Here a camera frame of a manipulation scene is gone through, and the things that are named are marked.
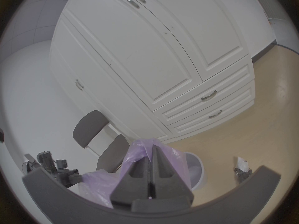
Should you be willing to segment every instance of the white wardrobe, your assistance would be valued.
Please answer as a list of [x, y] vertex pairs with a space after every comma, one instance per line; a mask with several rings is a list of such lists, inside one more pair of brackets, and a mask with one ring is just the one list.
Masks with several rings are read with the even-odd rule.
[[84, 112], [129, 140], [172, 142], [254, 103], [246, 43], [220, 0], [69, 0], [50, 66]]

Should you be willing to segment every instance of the gray baseboard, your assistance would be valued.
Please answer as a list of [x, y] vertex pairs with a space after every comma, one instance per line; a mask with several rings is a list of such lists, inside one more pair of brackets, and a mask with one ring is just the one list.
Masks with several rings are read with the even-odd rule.
[[252, 63], [256, 62], [257, 60], [259, 60], [261, 57], [263, 57], [268, 51], [270, 51], [272, 49], [272, 47], [274, 47], [275, 45], [277, 45], [276, 40], [274, 40], [271, 44], [269, 44], [267, 47], [265, 47], [263, 50], [261, 50], [258, 54], [256, 54], [255, 56], [253, 56], [252, 59]]

